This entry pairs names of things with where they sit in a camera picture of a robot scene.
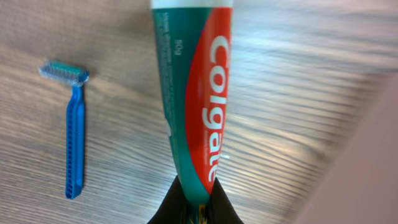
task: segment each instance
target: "wood grain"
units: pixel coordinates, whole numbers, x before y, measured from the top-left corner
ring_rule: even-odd
[[[0,1],[0,223],[146,223],[176,172],[149,3]],[[395,0],[237,0],[218,177],[247,223],[283,223],[398,70]],[[46,58],[86,65],[86,182],[64,199],[67,86]]]

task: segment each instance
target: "wooden surface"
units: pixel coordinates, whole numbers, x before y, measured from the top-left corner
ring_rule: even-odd
[[[246,224],[283,223],[379,73],[398,69],[395,0],[237,0],[217,173]],[[149,3],[0,1],[0,223],[146,223],[175,177]],[[66,86],[86,65],[86,182],[64,197]]]

